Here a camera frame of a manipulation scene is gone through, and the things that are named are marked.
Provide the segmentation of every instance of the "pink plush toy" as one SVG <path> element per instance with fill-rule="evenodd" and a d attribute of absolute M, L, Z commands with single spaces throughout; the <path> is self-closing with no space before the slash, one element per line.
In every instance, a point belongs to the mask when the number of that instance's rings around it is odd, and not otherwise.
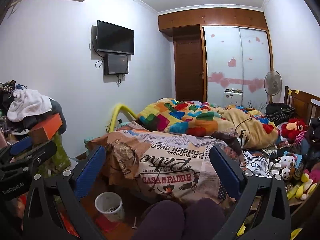
<path fill-rule="evenodd" d="M 313 180 L 313 183 L 318 183 L 320 181 L 320 170 L 313 170 L 311 172 L 304 170 L 303 173 L 308 174 L 309 178 Z"/>

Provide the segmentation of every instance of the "wall-mounted tv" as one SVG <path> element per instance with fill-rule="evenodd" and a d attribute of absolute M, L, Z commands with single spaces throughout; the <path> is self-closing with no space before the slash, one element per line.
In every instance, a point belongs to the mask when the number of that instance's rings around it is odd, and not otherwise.
<path fill-rule="evenodd" d="M 97 51 L 134 55 L 133 30 L 97 21 Z"/>

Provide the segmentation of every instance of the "white towel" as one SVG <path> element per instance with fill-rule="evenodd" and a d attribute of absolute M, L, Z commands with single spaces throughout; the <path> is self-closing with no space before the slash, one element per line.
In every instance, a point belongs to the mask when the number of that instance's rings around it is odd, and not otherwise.
<path fill-rule="evenodd" d="M 8 110 L 8 119 L 20 122 L 26 116 L 44 114 L 51 111 L 51 101 L 37 90 L 23 89 L 13 92 L 14 101 Z"/>

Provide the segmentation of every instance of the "yellow foam tube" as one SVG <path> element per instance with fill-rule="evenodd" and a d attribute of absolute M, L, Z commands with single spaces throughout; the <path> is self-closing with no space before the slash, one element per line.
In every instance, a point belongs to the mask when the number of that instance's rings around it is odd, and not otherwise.
<path fill-rule="evenodd" d="M 243 222 L 241 228 L 239 229 L 239 231 L 237 233 L 237 236 L 243 235 L 244 234 L 244 230 L 245 230 L 245 225 L 244 225 L 244 222 Z"/>
<path fill-rule="evenodd" d="M 293 240 L 302 230 L 302 228 L 297 228 L 291 232 L 290 240 Z"/>
<path fill-rule="evenodd" d="M 114 131 L 115 125 L 116 125 L 116 120 L 117 120 L 117 117 L 118 117 L 118 114 L 119 114 L 120 110 L 127 111 L 129 114 L 132 115 L 132 117 L 134 119 L 137 119 L 137 115 L 129 107 L 127 107 L 127 106 L 125 106 L 123 104 L 117 104 L 115 109 L 113 110 L 113 113 L 112 113 L 109 132 L 113 132 Z"/>

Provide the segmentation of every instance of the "sliding closet door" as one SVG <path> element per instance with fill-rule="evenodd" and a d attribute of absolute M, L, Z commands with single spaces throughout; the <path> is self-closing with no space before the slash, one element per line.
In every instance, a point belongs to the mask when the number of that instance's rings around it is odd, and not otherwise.
<path fill-rule="evenodd" d="M 204 27 L 208 67 L 207 101 L 223 105 L 224 90 L 242 89 L 242 51 L 239 28 Z"/>
<path fill-rule="evenodd" d="M 243 106 L 248 107 L 251 101 L 255 109 L 265 106 L 267 93 L 264 90 L 264 78 L 270 71 L 270 53 L 267 33 L 264 31 L 240 28 L 244 87 Z"/>

